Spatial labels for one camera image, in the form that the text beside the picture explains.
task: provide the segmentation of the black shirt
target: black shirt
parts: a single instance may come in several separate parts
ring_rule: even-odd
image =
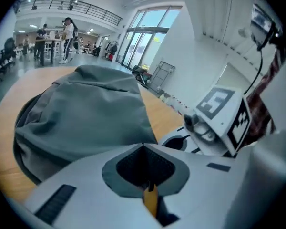
[[[46,31],[45,30],[43,30],[43,29],[39,29],[38,31],[37,31],[37,34],[38,35],[45,35],[46,34]],[[39,36],[37,36],[36,37],[36,39],[38,40],[38,39],[43,39],[43,37],[39,37]]]

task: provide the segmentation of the shiny floor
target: shiny floor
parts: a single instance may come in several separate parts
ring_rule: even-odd
[[[80,66],[83,64],[92,64],[92,65],[99,65],[103,67],[109,67],[114,68],[120,71],[124,71],[127,73],[131,73],[130,70],[126,69],[125,67],[121,66],[117,62],[110,62],[108,60],[93,57],[91,55],[86,54],[75,54],[72,53],[69,55],[69,61],[67,64],[59,64],[60,58],[57,57],[54,59],[53,65],[50,65],[49,60],[45,60],[45,66],[44,67],[68,67],[68,66]],[[39,61],[35,61],[33,59],[33,54],[29,54],[27,57],[20,57],[19,59],[15,59],[15,65],[12,66],[5,75],[1,75],[0,78],[2,79],[2,82],[0,81],[0,102],[3,99],[6,92],[11,88],[11,86],[20,78],[23,76],[25,72],[27,72],[30,69],[40,68],[42,67],[39,64]]]

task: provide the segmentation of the metal railing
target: metal railing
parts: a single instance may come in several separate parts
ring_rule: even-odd
[[[23,10],[71,10],[75,12],[85,13],[92,17],[107,21],[113,25],[118,25],[122,18],[105,9],[88,4],[86,2],[75,2],[75,0],[31,0],[31,2],[22,1],[18,11]]]

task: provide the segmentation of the striped pants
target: striped pants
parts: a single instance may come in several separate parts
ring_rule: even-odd
[[[70,46],[72,45],[72,41],[73,41],[73,38],[71,39],[66,39],[66,43],[65,43],[65,55],[63,57],[64,60],[66,60],[69,56],[69,49],[70,49]]]

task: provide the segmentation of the high table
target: high table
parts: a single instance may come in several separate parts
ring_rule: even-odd
[[[42,50],[40,51],[40,64],[44,66],[44,44],[45,42],[52,42],[51,44],[51,64],[53,63],[53,58],[54,58],[54,48],[55,48],[55,42],[61,42],[61,39],[55,39],[55,38],[47,38],[47,39],[39,39],[36,40],[35,42],[42,42]]]
[[[75,67],[46,67],[27,71],[6,93],[0,103],[0,188],[23,202],[36,187],[18,167],[13,154],[14,126],[24,104],[46,90],[56,79],[73,72]],[[145,88],[140,87],[148,119],[156,139],[182,125],[183,120]]]

